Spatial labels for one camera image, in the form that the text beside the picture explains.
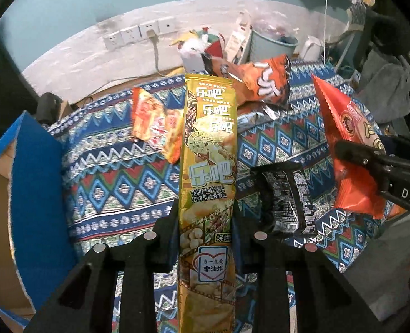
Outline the red snack bag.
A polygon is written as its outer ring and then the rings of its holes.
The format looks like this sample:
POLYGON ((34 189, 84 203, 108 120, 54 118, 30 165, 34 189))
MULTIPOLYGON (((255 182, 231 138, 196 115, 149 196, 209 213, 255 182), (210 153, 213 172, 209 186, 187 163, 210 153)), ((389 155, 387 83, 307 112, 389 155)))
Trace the red snack bag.
POLYGON ((350 97, 319 77, 313 84, 334 163, 335 207, 384 218, 389 188, 406 169, 387 157, 375 128, 350 97))

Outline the black snack bag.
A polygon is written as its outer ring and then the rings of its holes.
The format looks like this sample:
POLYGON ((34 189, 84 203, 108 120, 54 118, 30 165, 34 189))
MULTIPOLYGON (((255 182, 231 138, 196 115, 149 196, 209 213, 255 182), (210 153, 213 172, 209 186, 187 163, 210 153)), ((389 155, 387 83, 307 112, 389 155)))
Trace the black snack bag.
POLYGON ((317 235, 316 211, 303 166, 287 161, 250 170, 261 200, 260 228, 279 238, 317 235))

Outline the small orange snack bag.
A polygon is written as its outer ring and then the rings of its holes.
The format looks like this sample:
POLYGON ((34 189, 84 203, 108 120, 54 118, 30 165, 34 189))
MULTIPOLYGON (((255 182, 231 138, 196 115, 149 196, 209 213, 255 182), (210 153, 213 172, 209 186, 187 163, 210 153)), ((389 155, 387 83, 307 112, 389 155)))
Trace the small orange snack bag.
POLYGON ((131 112, 131 135, 159 150, 170 163, 180 158, 184 110, 168 108, 155 94, 134 87, 131 112))

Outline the silver foil bag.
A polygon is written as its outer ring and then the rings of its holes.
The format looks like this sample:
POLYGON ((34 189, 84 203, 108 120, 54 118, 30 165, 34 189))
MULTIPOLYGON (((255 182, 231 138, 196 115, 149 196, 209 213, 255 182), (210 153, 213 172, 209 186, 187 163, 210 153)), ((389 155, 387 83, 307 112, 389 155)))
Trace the silver foil bag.
POLYGON ((280 110, 266 104, 244 105, 237 109, 237 129, 243 132, 280 118, 280 110))

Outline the large orange chips bag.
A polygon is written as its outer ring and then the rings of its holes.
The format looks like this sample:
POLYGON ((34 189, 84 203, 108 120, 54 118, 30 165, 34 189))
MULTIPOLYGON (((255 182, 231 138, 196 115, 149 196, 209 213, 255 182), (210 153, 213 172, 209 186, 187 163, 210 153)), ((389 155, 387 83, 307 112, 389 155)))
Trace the large orange chips bag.
POLYGON ((291 61, 286 54, 260 62, 235 65, 227 60, 202 53, 205 70, 214 76, 232 80, 237 105, 263 102, 288 107, 291 61))

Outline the grey clothing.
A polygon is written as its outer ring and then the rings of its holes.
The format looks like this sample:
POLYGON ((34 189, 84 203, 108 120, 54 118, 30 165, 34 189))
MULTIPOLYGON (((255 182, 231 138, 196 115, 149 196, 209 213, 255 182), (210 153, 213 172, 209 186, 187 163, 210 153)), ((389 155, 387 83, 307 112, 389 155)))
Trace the grey clothing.
POLYGON ((361 71, 357 99, 380 128, 410 135, 410 63, 373 49, 361 71))

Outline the white kettle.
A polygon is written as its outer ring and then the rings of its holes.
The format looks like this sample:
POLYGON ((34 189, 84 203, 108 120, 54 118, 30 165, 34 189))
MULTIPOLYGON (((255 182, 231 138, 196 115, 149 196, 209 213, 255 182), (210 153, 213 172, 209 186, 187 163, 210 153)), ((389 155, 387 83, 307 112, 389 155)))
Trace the white kettle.
POLYGON ((324 43, 315 36, 308 35, 300 50, 299 58, 305 62, 314 62, 320 59, 324 51, 324 43))

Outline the blue cardboard box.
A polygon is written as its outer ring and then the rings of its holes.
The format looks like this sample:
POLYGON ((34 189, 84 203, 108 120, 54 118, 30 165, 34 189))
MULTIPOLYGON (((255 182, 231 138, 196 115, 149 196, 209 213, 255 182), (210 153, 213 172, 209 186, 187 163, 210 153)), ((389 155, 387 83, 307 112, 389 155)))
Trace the blue cardboard box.
POLYGON ((0 313, 29 321, 77 263, 62 146, 28 112, 0 138, 0 313))

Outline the light blue trash bin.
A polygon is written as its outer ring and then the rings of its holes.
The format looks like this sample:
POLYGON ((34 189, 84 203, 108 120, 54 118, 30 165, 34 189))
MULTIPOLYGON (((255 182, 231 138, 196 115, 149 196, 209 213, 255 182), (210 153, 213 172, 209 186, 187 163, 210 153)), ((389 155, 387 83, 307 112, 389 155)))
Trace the light blue trash bin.
POLYGON ((298 39, 294 36, 282 37, 279 38, 279 40, 274 40, 252 30, 249 61, 260 62, 282 54, 286 54, 291 58, 297 46, 298 39))

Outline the black speaker on box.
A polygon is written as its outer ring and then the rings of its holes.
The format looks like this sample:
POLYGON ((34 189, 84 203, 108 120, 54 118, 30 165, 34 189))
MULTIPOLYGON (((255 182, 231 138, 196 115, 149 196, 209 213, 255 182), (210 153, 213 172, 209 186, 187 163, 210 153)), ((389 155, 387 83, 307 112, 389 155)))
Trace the black speaker on box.
POLYGON ((51 92, 39 97, 36 109, 36 120, 42 125, 52 125, 57 122, 62 99, 51 92))

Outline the red white paper bag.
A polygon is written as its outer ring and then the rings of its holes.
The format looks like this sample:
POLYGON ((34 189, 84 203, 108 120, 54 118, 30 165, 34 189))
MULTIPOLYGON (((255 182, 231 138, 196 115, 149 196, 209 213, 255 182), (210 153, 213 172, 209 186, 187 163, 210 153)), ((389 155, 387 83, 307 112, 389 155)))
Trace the red white paper bag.
POLYGON ((206 71, 208 58, 222 58, 224 47, 222 39, 208 34, 181 38, 177 42, 178 53, 185 72, 191 74, 206 71))

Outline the white shopping bag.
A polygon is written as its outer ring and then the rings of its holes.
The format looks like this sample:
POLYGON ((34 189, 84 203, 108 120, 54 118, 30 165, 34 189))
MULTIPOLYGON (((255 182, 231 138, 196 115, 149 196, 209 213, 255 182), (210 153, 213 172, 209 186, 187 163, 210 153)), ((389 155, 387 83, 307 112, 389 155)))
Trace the white shopping bag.
POLYGON ((248 11, 240 11, 235 28, 225 45, 224 58, 235 65, 248 61, 251 43, 251 15, 248 11))

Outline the wall socket row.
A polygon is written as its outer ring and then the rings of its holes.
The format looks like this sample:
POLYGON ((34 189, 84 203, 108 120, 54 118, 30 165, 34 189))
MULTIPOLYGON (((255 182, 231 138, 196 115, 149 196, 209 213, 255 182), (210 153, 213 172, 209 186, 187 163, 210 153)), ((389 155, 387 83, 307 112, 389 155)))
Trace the wall socket row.
POLYGON ((120 29, 116 32, 105 35, 102 40, 107 50, 113 51, 116 48, 135 44, 148 40, 150 36, 167 35, 177 31, 177 20, 175 17, 161 17, 156 20, 141 22, 131 27, 120 29))

